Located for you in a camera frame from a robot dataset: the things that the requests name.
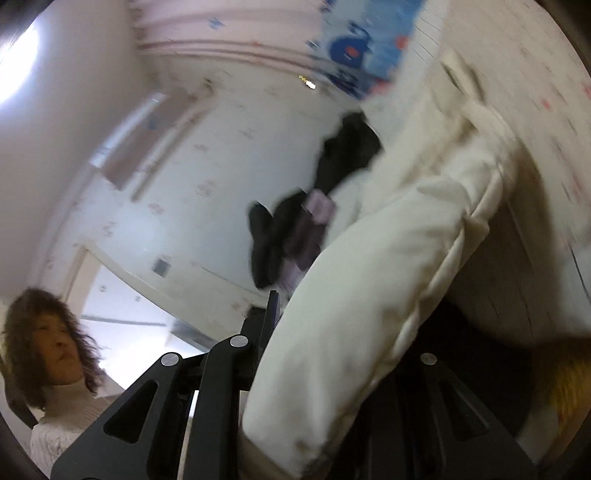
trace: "woman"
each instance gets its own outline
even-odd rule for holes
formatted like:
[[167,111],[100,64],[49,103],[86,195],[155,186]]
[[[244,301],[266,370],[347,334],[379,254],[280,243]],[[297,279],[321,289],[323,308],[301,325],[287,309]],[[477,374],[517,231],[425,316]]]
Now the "woman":
[[31,435],[31,458],[50,476],[57,458],[113,400],[95,398],[104,375],[98,350],[66,304],[37,288],[10,305],[4,335],[18,388],[44,412]]

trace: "white wall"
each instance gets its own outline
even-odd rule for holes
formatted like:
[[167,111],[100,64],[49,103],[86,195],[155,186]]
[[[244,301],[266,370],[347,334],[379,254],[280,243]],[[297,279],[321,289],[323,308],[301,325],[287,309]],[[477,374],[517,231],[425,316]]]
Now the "white wall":
[[56,0],[36,22],[33,70],[0,105],[0,294],[9,296],[70,182],[151,89],[123,0]]
[[170,327],[174,317],[138,294],[104,265],[99,268],[82,310],[86,319],[99,318]]
[[[170,59],[170,76],[195,92],[212,80],[213,108],[178,142],[139,198],[139,173],[122,192],[101,177],[72,210],[43,286],[63,291],[80,244],[90,240],[125,281],[176,318],[221,340],[249,304],[265,304],[249,273],[246,212],[311,186],[323,137],[358,104],[336,88],[310,90],[295,74],[231,61]],[[147,170],[149,159],[143,170]],[[152,271],[170,261],[166,278]]]

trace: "brown curly hair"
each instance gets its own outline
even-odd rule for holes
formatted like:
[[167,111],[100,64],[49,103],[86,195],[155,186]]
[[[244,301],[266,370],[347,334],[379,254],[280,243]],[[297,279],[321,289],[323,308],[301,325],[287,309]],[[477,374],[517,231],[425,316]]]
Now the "brown curly hair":
[[45,409],[42,387],[48,385],[41,355],[33,345],[33,322],[42,314],[58,315],[78,348],[87,388],[96,393],[103,370],[99,367],[99,349],[85,334],[68,306],[58,297],[39,288],[26,289],[8,308],[4,327],[7,363],[12,376],[31,407]]

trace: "white fabric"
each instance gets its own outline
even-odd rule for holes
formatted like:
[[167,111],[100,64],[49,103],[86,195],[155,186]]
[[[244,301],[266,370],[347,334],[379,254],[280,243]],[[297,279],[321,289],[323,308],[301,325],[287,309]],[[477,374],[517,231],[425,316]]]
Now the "white fabric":
[[45,415],[33,427],[31,459],[50,476],[58,457],[85,431],[115,397],[95,398],[84,379],[71,385],[44,389]]
[[392,371],[511,191],[519,142],[454,54],[375,163],[362,217],[318,257],[258,367],[244,477],[315,475]]

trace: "black metal frame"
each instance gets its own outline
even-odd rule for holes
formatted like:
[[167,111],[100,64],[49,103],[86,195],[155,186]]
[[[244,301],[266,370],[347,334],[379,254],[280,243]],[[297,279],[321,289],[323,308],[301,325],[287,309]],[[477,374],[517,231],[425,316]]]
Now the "black metal frame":
[[[278,296],[204,355],[162,356],[57,460],[52,480],[176,480],[191,399],[199,398],[184,477],[237,480],[238,403],[277,319]],[[553,469],[535,466],[441,360],[415,352],[364,402],[329,480],[583,480],[591,420]],[[44,480],[0,417],[0,479]]]

